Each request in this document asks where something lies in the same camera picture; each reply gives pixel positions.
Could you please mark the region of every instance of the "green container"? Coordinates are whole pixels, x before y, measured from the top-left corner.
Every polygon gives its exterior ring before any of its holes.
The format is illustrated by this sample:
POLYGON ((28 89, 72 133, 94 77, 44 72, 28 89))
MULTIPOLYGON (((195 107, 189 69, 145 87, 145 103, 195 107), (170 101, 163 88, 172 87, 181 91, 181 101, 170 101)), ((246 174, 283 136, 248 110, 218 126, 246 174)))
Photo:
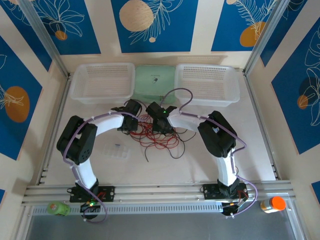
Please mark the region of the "green container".
POLYGON ((70 213, 70 207, 59 201, 52 201, 46 207, 49 214, 57 216, 67 216, 70 213))
MULTIPOLYGON (((174 66, 137 66, 132 99, 159 104, 167 92, 175 88, 175 71, 174 66)), ((175 93, 171 92, 163 103, 173 104, 175 101, 175 93)))

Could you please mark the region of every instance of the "white platform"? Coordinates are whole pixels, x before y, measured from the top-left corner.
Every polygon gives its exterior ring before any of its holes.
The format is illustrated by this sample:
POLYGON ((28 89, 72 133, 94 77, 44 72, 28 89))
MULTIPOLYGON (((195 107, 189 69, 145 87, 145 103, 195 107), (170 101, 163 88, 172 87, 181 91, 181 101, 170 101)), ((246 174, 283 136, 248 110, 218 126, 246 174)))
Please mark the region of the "white platform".
MULTIPOLYGON (((195 114, 209 114, 213 110, 220 111, 235 129, 238 136, 248 148, 236 154, 236 166, 239 175, 248 180, 275 180, 256 115, 242 72, 238 72, 240 85, 240 101, 228 107, 187 106, 183 110, 195 114)), ((106 113, 115 105, 85 105, 67 98, 59 130, 57 142, 69 118, 78 115, 82 118, 106 113)), ((188 139, 193 135, 187 132, 181 135, 188 139)), ((181 153, 180 145, 173 154, 181 153)), ((218 169, 215 159, 207 151, 201 137, 197 134, 186 142, 186 150, 180 159, 172 159, 166 149, 148 148, 149 162, 144 157, 144 148, 130 136, 111 130, 101 134, 95 140, 94 150, 90 157, 95 175, 101 184, 180 184, 190 182, 216 181, 218 169), (107 157, 104 148, 109 144, 120 144, 129 148, 127 159, 107 157)), ((63 162, 61 153, 55 148, 50 157, 46 185, 72 185, 75 179, 68 165, 63 162)))

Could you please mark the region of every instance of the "gray floor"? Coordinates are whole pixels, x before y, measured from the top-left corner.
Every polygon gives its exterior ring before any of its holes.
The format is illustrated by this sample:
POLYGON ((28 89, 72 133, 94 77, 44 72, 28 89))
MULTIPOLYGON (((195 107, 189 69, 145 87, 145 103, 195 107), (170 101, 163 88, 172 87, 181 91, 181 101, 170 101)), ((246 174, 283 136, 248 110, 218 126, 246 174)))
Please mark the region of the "gray floor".
POLYGON ((110 215, 101 224, 82 217, 34 216, 27 240, 292 240, 285 211, 266 214, 256 203, 235 219, 221 213, 110 215))

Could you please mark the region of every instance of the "perforated basket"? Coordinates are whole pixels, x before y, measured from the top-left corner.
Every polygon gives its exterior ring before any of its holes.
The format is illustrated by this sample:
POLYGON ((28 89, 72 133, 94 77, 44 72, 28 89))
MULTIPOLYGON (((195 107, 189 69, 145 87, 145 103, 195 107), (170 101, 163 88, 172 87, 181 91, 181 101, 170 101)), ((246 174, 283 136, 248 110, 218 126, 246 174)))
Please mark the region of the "perforated basket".
MULTIPOLYGON (((193 93, 191 105, 226 107, 240 99, 239 80, 231 66, 179 64, 175 69, 175 88, 186 88, 193 93)), ((175 91, 181 104, 190 99, 190 93, 175 91)))
POLYGON ((70 97, 83 104, 124 103, 134 93, 135 66, 132 63, 91 63, 77 67, 70 97))

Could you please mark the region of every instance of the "tangled wires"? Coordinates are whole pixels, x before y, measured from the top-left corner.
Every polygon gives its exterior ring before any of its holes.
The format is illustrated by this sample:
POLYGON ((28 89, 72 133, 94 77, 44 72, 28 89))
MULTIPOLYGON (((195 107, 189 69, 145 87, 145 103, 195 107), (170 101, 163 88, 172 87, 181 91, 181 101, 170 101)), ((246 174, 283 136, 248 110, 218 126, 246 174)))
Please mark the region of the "tangled wires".
POLYGON ((130 132, 130 136, 133 140, 140 143, 142 147, 144 147, 144 156, 147 162, 149 162, 149 159, 147 157, 147 149, 150 147, 156 147, 157 149, 167 149, 170 156, 173 159, 179 159, 181 158, 185 151, 186 151, 186 145, 185 142, 191 140, 196 133, 192 137, 190 137, 187 140, 182 140, 180 137, 180 134, 184 134, 187 132, 180 132, 178 133, 176 130, 172 134, 161 134, 161 133, 155 133, 152 131, 153 123, 152 118, 148 114, 144 114, 139 116, 143 121, 138 123, 139 129, 137 131, 130 132), (183 151, 180 156, 173 156, 170 149, 176 148, 180 143, 183 144, 183 151))

